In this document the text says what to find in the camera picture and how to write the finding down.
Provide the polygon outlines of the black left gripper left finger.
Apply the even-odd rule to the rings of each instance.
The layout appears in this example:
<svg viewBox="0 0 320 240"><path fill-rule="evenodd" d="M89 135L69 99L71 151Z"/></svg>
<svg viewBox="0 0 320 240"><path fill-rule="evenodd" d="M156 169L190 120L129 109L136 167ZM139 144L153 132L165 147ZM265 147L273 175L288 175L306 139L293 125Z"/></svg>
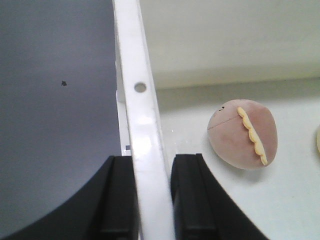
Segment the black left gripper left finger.
<svg viewBox="0 0 320 240"><path fill-rule="evenodd" d="M109 156L70 199L8 240L137 240L139 216L131 156Z"/></svg>

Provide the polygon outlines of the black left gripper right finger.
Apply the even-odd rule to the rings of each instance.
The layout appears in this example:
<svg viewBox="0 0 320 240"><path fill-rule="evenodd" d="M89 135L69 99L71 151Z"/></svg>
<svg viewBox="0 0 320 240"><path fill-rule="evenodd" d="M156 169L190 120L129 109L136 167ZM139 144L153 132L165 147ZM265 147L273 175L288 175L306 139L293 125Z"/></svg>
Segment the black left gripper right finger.
<svg viewBox="0 0 320 240"><path fill-rule="evenodd" d="M200 153L175 156L170 191L176 239L266 239L219 184Z"/></svg>

